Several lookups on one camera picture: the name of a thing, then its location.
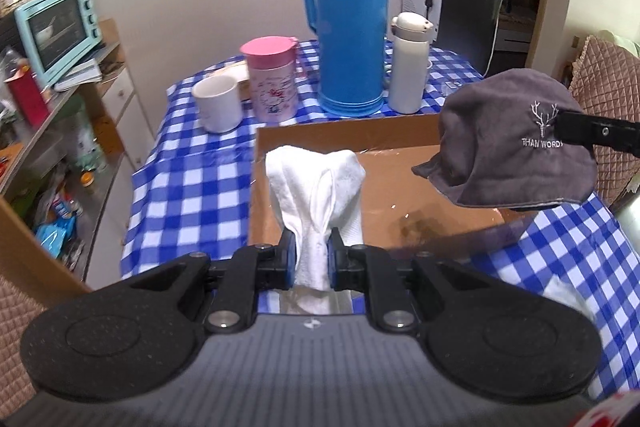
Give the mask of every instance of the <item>black round pad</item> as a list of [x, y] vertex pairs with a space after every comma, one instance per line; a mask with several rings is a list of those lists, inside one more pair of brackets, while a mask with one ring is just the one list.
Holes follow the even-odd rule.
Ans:
[[193, 324], [161, 293], [115, 287], [37, 317], [20, 344], [41, 388], [88, 401], [124, 399], [167, 382], [196, 349]]
[[455, 383], [508, 403], [538, 403], [571, 396], [593, 377], [602, 346], [583, 315], [520, 289], [458, 295], [421, 331], [431, 360]]

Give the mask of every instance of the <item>table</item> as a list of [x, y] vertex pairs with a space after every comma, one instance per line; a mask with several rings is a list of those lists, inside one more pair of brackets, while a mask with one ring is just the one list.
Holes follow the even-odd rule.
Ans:
[[[387, 49], [388, 58], [391, 48]], [[316, 99], [318, 49], [302, 42], [298, 81], [301, 105], [284, 124], [338, 120]], [[248, 230], [255, 120], [244, 103], [240, 127], [221, 136], [199, 126], [191, 87], [209, 71], [232, 64], [232, 57], [168, 89], [168, 110], [145, 166], [133, 176], [134, 203], [121, 263], [123, 277], [140, 273], [191, 251], [214, 259], [231, 256], [245, 244]], [[420, 112], [437, 112], [459, 85], [481, 80], [456, 54], [431, 49], [430, 82]], [[369, 118], [395, 115], [388, 105]], [[592, 194], [582, 205], [564, 204], [540, 212], [520, 241], [471, 264], [536, 293], [552, 275], [571, 283], [594, 314], [604, 355], [590, 385], [594, 398], [637, 388], [640, 371], [640, 263], [618, 222]], [[260, 311], [276, 311], [273, 293], [260, 296]]]

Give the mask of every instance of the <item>blue thermos flask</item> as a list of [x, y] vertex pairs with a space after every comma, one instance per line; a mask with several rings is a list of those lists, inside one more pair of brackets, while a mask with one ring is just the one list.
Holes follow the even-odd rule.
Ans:
[[306, 21], [318, 36], [324, 110], [363, 116], [382, 106], [388, 0], [305, 0]]

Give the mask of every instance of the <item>hat embroidery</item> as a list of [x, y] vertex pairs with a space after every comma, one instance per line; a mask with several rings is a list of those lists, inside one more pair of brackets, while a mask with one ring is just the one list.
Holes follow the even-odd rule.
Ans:
[[531, 104], [531, 112], [535, 117], [534, 121], [536, 125], [540, 129], [540, 139], [522, 138], [522, 145], [524, 147], [542, 147], [543, 149], [562, 147], [563, 143], [560, 140], [545, 140], [548, 130], [551, 129], [556, 116], [558, 116], [558, 104], [552, 104], [551, 111], [545, 112], [541, 110], [540, 102], [536, 100]]

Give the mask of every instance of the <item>quilted chair cover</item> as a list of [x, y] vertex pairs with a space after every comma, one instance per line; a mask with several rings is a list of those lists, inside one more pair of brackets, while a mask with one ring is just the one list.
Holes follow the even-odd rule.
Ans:
[[0, 275], [0, 418], [30, 399], [34, 390], [20, 361], [24, 328], [44, 308]]
[[[589, 36], [578, 60], [569, 91], [586, 114], [640, 121], [640, 58], [623, 48]], [[640, 169], [630, 154], [595, 146], [596, 191], [609, 206]]]

